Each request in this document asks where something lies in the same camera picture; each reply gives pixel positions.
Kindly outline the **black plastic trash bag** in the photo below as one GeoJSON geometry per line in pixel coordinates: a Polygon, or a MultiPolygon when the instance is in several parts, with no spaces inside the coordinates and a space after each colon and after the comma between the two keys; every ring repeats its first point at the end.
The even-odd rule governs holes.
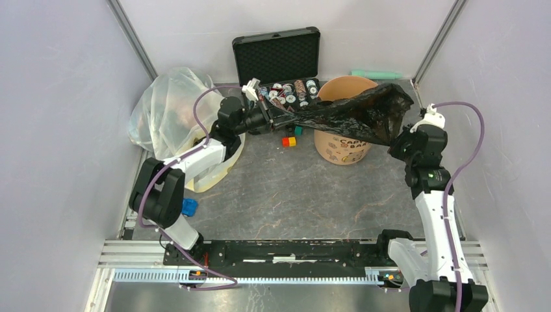
{"type": "Polygon", "coordinates": [[[390,146],[413,104],[414,100],[401,86],[383,83],[349,99],[323,101],[316,98],[297,109],[278,107],[292,114],[292,124],[329,131],[335,124],[346,123],[350,126],[350,134],[359,140],[390,146]]]}

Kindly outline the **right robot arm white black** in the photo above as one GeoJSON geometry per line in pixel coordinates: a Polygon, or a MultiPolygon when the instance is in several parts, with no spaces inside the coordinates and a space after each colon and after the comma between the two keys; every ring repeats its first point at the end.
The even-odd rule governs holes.
{"type": "Polygon", "coordinates": [[[388,150],[405,163],[405,182],[421,216],[426,255],[412,236],[385,229],[377,239],[376,259],[396,264],[409,292],[411,311],[482,311],[489,301],[484,285],[474,281],[457,230],[454,175],[441,166],[447,132],[436,125],[407,125],[388,150]]]}

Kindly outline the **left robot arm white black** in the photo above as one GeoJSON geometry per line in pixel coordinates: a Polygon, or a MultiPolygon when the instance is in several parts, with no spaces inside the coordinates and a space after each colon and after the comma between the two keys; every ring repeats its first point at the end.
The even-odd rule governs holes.
{"type": "Polygon", "coordinates": [[[240,147],[240,135],[272,131],[293,121],[294,109],[274,100],[258,100],[246,109],[239,98],[226,97],[220,103],[217,119],[205,138],[181,156],[165,161],[145,160],[129,198],[129,208],[138,221],[148,220],[171,241],[179,245],[179,256],[189,265],[198,264],[204,247],[201,235],[186,220],[181,210],[185,185],[212,167],[228,161],[240,147]]]}

